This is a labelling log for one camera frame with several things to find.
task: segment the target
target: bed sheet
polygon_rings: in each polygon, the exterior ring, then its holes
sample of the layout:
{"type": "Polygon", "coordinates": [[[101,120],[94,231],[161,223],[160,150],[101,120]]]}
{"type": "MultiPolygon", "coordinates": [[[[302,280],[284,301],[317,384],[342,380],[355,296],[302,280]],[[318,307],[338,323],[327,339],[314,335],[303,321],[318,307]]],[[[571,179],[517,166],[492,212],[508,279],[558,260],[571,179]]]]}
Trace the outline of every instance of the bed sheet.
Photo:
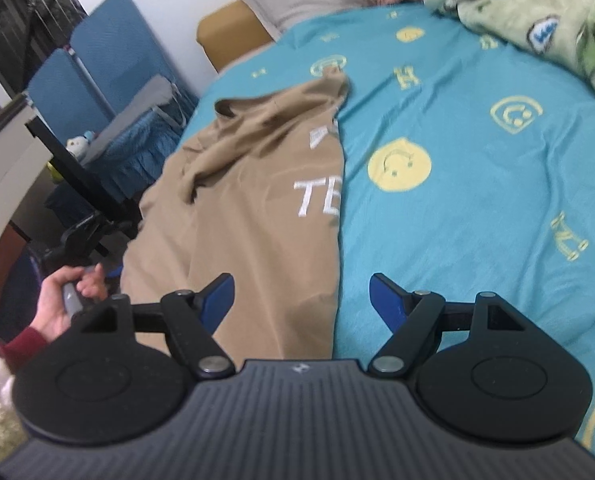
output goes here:
{"type": "MultiPolygon", "coordinates": [[[[578,435],[595,453],[595,94],[566,70],[421,4],[293,27],[207,91],[258,96],[341,66],[345,155],[335,357],[364,364],[390,333],[369,278],[473,301],[494,290],[593,377],[578,435]]],[[[457,337],[445,337],[443,345],[457,337]]]]}

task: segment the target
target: cartoon print blanket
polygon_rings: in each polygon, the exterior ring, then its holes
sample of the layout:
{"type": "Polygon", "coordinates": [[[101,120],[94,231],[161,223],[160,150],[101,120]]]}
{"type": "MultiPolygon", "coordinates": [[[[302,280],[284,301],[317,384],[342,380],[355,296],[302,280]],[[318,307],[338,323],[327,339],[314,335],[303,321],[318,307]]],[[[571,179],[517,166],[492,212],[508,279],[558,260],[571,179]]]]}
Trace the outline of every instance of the cartoon print blanket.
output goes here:
{"type": "Polygon", "coordinates": [[[471,30],[561,64],[595,89],[595,0],[424,0],[471,30]]]}

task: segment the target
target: maroon sleeve cuff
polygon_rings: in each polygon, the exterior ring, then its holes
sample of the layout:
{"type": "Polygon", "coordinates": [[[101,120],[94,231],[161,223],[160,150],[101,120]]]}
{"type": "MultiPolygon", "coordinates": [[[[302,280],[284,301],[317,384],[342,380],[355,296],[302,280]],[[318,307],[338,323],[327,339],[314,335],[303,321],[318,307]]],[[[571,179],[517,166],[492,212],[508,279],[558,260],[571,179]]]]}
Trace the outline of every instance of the maroon sleeve cuff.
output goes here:
{"type": "Polygon", "coordinates": [[[28,327],[10,343],[0,344],[0,357],[6,361],[10,371],[15,373],[46,345],[46,339],[37,330],[28,327]]]}

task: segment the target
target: brown headboard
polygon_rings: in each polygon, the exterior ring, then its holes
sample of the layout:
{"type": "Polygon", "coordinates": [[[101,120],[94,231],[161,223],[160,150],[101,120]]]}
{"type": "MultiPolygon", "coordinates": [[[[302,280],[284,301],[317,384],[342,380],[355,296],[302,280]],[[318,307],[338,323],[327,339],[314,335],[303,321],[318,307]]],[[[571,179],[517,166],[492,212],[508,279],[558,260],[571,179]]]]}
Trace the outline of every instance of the brown headboard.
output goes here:
{"type": "Polygon", "coordinates": [[[241,0],[209,14],[197,26],[197,43],[218,72],[271,41],[254,12],[241,0]]]}

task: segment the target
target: window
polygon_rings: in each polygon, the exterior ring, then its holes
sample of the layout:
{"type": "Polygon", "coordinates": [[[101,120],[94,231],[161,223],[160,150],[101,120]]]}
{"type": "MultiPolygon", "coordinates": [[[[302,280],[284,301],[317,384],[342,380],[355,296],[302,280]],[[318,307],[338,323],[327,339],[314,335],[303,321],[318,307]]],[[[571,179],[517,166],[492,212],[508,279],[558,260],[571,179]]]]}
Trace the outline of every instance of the window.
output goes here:
{"type": "Polygon", "coordinates": [[[14,95],[86,16],[77,0],[0,0],[0,82],[14,95]]]}

